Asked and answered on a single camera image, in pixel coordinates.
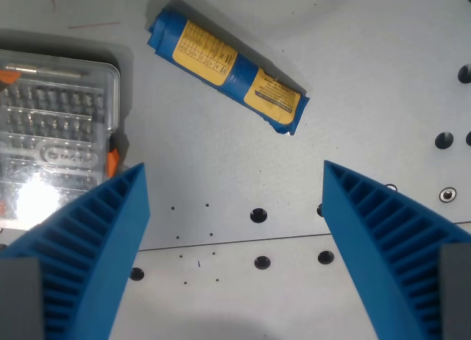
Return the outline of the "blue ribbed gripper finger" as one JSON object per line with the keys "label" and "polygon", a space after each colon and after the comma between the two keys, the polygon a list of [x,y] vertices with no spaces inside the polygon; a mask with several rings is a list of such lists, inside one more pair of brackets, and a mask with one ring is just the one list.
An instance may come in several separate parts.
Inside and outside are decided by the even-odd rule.
{"label": "blue ribbed gripper finger", "polygon": [[439,250],[470,234],[356,171],[324,162],[322,215],[379,339],[440,339]]}
{"label": "blue ribbed gripper finger", "polygon": [[150,209],[139,163],[16,239],[2,258],[39,263],[46,339],[107,339]]}

